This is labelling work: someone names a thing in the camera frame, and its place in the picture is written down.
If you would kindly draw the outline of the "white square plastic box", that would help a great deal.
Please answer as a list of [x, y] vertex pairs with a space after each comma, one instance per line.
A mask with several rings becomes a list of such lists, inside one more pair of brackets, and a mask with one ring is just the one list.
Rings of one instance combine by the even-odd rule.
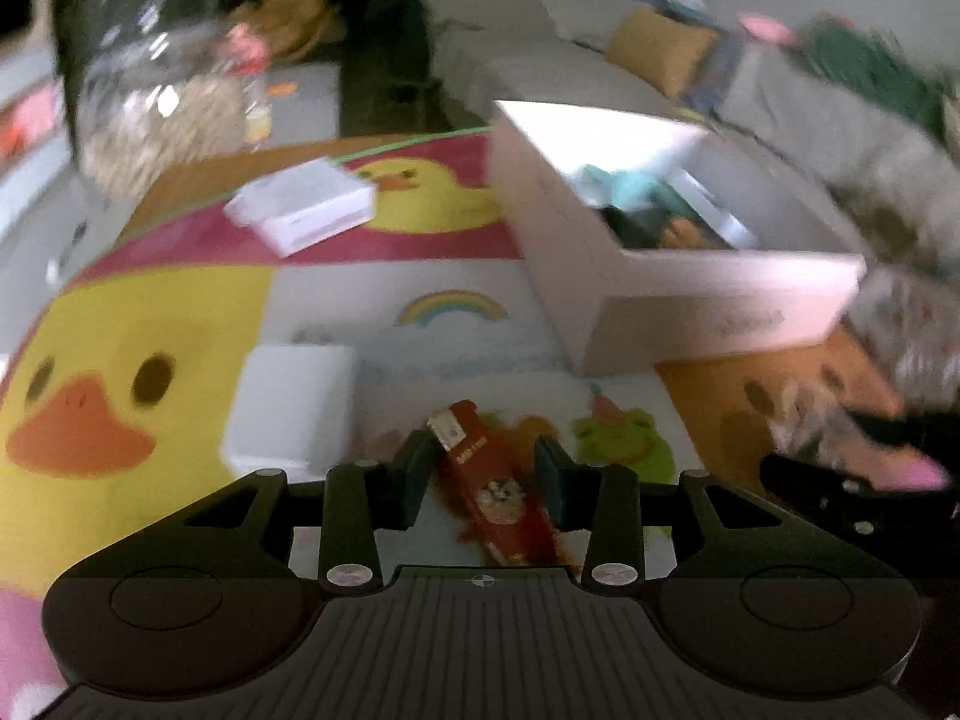
[[342, 344], [261, 344], [245, 356], [220, 455], [238, 476], [322, 481], [353, 440], [358, 358]]

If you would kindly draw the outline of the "red candy packet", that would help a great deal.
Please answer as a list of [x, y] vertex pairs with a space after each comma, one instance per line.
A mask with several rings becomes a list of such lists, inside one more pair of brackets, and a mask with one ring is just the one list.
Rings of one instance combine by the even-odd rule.
[[438, 411], [427, 426], [443, 445], [441, 489], [467, 519], [467, 535], [500, 566], [573, 566], [545, 507], [535, 477], [535, 442], [556, 437], [541, 416], [508, 426], [470, 400]]

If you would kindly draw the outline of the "black square device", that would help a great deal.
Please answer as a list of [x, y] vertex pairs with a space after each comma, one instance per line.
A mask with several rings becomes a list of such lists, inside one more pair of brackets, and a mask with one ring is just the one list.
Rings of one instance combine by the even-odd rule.
[[661, 249], [664, 232], [674, 221], [674, 216], [657, 206], [640, 208], [635, 213], [604, 206], [599, 215], [626, 250]]

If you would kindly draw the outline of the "brown bear figurine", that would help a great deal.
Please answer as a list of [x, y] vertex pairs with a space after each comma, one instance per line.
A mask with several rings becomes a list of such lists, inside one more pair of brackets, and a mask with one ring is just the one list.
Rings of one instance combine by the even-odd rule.
[[716, 232], [682, 216], [670, 216], [662, 228], [659, 249], [726, 250], [727, 244]]

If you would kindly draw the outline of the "white long plastic device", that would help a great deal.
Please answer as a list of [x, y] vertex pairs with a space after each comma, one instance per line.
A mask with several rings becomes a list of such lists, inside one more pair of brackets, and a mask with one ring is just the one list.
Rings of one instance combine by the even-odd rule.
[[680, 206], [688, 216], [729, 249], [755, 250], [760, 247], [757, 236], [690, 172], [683, 169], [670, 172], [665, 177], [665, 185], [679, 197]]

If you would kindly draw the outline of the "clear plastic case with label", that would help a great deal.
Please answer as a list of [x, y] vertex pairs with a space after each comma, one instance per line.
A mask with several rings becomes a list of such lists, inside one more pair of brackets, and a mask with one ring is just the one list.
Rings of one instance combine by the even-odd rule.
[[372, 182], [320, 158], [244, 184], [223, 211], [286, 259], [371, 221], [376, 195]]

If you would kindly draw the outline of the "teal plastic object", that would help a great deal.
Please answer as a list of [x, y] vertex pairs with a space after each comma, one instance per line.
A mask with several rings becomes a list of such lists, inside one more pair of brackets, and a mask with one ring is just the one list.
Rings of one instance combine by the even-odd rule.
[[680, 195], [667, 182], [642, 169], [608, 172], [584, 166], [574, 177], [574, 188], [592, 208], [613, 208], [630, 216], [685, 213]]

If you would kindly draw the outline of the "clear bag of dark items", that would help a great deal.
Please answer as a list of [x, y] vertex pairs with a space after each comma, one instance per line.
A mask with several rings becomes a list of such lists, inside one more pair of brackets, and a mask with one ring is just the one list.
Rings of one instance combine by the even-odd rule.
[[853, 465], [846, 447], [910, 449], [955, 465], [958, 294], [901, 268], [878, 270], [848, 309], [846, 328], [892, 389], [892, 405], [867, 405], [851, 379], [827, 367], [782, 387], [770, 419], [776, 450], [833, 468]]

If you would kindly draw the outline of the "colourful cartoon play mat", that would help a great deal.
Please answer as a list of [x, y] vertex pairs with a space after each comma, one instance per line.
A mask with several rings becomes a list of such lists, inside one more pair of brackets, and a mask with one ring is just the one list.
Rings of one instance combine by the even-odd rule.
[[566, 364], [485, 184], [488, 138], [348, 149], [402, 177], [381, 220], [277, 259], [224, 214], [251, 161], [221, 161], [153, 229], [91, 265], [37, 321], [2, 382], [2, 712], [29, 718], [64, 681], [41, 601], [68, 567], [249, 472], [226, 449], [245, 358], [348, 346], [350, 440], [386, 460], [459, 400], [519, 455], [556, 437], [589, 460], [645, 461], [649, 481], [768, 449], [789, 382], [891, 415], [901, 401], [850, 333], [811, 348], [587, 380]]

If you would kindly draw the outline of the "pink white cardboard box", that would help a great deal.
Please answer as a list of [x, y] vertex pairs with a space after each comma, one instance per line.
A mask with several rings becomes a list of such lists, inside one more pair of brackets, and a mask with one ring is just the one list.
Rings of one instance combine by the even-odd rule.
[[[755, 250], [626, 250], [587, 206], [584, 166], [683, 169], [757, 236]], [[823, 216], [818, 193], [771, 176], [729, 138], [657, 115], [501, 101], [488, 182], [571, 366], [656, 362], [822, 341], [857, 293], [866, 257]]]

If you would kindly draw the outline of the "grey covered sofa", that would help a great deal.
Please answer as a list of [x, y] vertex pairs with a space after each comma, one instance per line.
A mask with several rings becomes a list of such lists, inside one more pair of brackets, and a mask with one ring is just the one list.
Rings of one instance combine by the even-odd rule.
[[958, 163], [898, 115], [805, 68], [796, 49], [721, 37], [677, 98], [605, 60], [626, 0], [420, 0], [430, 73], [455, 124], [486, 121], [501, 99], [651, 115], [697, 114], [773, 169], [830, 193], [887, 262], [958, 260]]

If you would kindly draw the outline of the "white low side table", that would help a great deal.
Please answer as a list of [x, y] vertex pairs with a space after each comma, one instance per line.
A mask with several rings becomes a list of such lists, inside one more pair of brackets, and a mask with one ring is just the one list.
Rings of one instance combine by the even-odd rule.
[[267, 73], [272, 133], [267, 148], [325, 142], [340, 127], [340, 65], [306, 62]]

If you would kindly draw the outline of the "yellow cushion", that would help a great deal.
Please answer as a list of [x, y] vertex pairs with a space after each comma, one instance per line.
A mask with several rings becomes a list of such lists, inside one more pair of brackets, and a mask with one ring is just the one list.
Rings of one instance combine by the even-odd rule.
[[651, 8], [638, 8], [613, 33], [605, 60], [666, 98], [677, 98], [720, 37], [715, 29], [682, 25]]

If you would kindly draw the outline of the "pink lidded small bottle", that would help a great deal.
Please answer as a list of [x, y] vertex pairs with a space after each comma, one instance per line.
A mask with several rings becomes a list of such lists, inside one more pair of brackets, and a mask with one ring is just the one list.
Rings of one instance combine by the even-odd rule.
[[259, 148], [274, 128], [267, 78], [270, 52], [247, 23], [236, 23], [226, 33], [226, 57], [229, 73], [238, 78], [244, 93], [245, 143]]

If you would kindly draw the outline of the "glass jar of nuts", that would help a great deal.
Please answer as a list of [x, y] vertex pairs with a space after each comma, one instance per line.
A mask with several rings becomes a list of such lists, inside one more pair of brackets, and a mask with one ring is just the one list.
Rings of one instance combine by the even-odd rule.
[[76, 153], [108, 202], [135, 205], [166, 169], [241, 149], [247, 96], [223, 21], [172, 18], [167, 0], [106, 11], [76, 101]]

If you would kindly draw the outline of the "green patterned cushion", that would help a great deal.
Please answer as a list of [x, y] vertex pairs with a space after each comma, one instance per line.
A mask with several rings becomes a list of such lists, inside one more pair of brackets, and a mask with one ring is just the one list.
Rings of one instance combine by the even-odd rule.
[[818, 20], [800, 32], [799, 62], [824, 82], [843, 86], [947, 143], [944, 98], [952, 89], [945, 71], [912, 64], [895, 41], [835, 20]]

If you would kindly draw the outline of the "white tv shelf unit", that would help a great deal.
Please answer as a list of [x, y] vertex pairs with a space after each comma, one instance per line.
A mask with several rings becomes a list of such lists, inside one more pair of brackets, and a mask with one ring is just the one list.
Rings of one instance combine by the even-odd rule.
[[49, 41], [2, 43], [2, 238], [71, 163], [64, 80]]

